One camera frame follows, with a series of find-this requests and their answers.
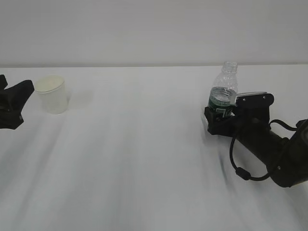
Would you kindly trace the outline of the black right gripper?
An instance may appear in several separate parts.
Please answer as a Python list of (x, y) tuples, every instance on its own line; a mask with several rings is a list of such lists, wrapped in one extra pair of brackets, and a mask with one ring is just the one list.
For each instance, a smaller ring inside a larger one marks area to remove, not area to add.
[(270, 98), (235, 98), (232, 100), (235, 115), (222, 117), (206, 107), (207, 131), (211, 135), (234, 135), (242, 144), (260, 144), (270, 134)]

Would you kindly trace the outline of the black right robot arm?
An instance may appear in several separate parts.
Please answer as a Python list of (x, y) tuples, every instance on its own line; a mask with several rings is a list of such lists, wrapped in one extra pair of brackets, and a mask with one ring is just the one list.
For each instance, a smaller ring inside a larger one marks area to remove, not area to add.
[[(212, 135), (231, 137), (229, 158), (235, 173), (244, 180), (263, 181), (271, 178), (287, 188), (308, 180), (308, 121), (300, 120), (291, 127), (281, 120), (270, 120), (273, 100), (231, 106), (234, 115), (221, 117), (221, 112), (206, 107), (207, 130)], [(233, 148), (240, 142), (267, 169), (261, 177), (235, 164)]]

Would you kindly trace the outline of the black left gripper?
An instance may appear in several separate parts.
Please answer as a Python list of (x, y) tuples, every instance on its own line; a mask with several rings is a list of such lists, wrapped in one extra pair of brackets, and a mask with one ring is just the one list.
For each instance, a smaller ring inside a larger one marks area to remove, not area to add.
[(24, 120), (21, 111), (34, 92), (33, 82), (24, 80), (10, 88), (5, 75), (0, 76), (0, 128), (17, 129)]

